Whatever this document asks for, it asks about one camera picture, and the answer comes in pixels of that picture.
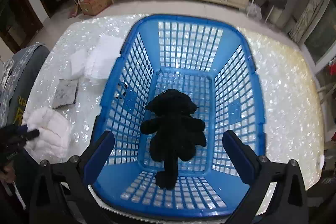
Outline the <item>white fluffy cloth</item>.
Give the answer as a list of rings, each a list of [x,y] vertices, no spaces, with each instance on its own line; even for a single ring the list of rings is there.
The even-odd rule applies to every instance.
[[[71,126],[57,111],[43,107],[23,114],[23,124],[29,130],[37,129],[39,136],[25,145],[26,151],[36,161],[62,162],[70,145]]]

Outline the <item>white waffle towel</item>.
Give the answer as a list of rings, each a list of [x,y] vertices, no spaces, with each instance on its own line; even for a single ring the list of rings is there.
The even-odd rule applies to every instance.
[[[116,60],[120,57],[123,42],[124,39],[102,35],[87,57],[84,76],[88,79],[107,80]]]

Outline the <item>black plush teddy bear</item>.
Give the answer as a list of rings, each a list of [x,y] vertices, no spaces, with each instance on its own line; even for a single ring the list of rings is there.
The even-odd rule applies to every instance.
[[[187,94],[176,89],[164,91],[145,106],[155,117],[143,121],[140,132],[154,134],[149,154],[153,161],[164,164],[164,170],[155,175],[155,183],[161,189],[173,190],[178,178],[178,161],[191,160],[197,145],[207,145],[205,122],[192,117],[197,108]]]

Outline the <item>grey square cloth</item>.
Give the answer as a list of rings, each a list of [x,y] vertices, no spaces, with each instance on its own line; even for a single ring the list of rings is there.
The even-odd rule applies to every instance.
[[[75,104],[78,85],[78,80],[60,79],[52,102],[52,109]]]

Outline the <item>small white folded cloth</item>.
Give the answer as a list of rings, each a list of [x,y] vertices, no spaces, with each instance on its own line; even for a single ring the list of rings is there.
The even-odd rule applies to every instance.
[[[71,78],[78,79],[84,73],[86,61],[87,61],[87,51],[85,49],[80,49],[76,51],[70,57],[71,61]]]

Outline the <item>brown cardboard box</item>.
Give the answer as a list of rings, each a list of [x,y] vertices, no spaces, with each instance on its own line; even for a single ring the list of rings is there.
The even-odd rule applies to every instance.
[[[113,4],[113,0],[83,0],[80,8],[84,15],[95,16]]]

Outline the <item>blue plastic laundry basket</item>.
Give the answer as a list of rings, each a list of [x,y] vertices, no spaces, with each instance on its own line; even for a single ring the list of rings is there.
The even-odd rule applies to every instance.
[[[91,139],[115,138],[92,189],[107,205],[164,219],[231,214],[248,190],[223,148],[232,130],[265,153],[259,76],[229,24],[151,15],[130,29],[107,80]]]

